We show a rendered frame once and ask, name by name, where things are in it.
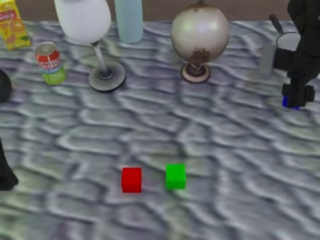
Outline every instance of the brown wall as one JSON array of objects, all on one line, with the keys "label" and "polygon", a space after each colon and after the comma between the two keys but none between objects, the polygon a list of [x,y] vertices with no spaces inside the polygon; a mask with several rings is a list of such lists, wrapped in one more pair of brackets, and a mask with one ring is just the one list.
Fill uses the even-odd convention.
[{"label": "brown wall", "polygon": [[[107,0],[114,19],[114,1]],[[230,21],[267,20],[276,14],[280,20],[288,20],[289,0],[206,0],[208,4],[222,10]],[[25,21],[57,20],[54,0],[16,0]],[[143,0],[145,21],[171,21],[184,7],[197,0]]]}]

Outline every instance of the green cube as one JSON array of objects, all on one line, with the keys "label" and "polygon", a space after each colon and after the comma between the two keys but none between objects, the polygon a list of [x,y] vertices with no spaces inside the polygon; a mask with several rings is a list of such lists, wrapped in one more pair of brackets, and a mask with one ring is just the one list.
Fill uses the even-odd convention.
[{"label": "green cube", "polygon": [[165,187],[167,190],[185,189],[186,182],[186,166],[183,163],[165,166]]}]

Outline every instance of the white wine glass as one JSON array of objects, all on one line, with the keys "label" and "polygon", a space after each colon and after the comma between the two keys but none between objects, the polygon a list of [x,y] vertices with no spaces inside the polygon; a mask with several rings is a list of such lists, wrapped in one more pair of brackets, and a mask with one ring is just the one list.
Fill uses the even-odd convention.
[{"label": "white wine glass", "polygon": [[106,64],[99,41],[111,26],[106,0],[54,0],[56,14],[65,35],[71,40],[92,45],[99,65],[89,74],[90,86],[99,92],[119,88],[126,80],[126,70],[117,62]]}]

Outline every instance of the yellow carton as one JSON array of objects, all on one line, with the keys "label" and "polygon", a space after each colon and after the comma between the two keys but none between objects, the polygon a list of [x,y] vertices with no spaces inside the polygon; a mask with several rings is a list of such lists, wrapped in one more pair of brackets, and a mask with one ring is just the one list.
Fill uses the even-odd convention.
[{"label": "yellow carton", "polygon": [[0,0],[0,34],[9,51],[31,45],[15,0]]}]

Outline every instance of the table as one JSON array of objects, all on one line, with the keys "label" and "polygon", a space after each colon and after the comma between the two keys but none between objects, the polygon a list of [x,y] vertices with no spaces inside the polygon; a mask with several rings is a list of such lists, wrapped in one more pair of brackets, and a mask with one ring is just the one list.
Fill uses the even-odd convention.
[{"label": "table", "polygon": [[[0,49],[15,85],[0,105],[0,137],[20,179],[0,194],[0,239],[319,239],[319,82],[314,103],[283,108],[285,73],[257,74],[275,31],[233,22],[210,81],[189,84],[170,27],[146,23],[143,41],[129,45],[112,26],[103,54],[127,70],[112,94],[89,87],[92,48],[70,42],[56,22],[27,29],[33,49],[56,43],[62,85],[45,85],[32,48]],[[186,164],[186,190],[165,191],[167,163]],[[142,194],[121,193],[122,166],[143,168]]]}]

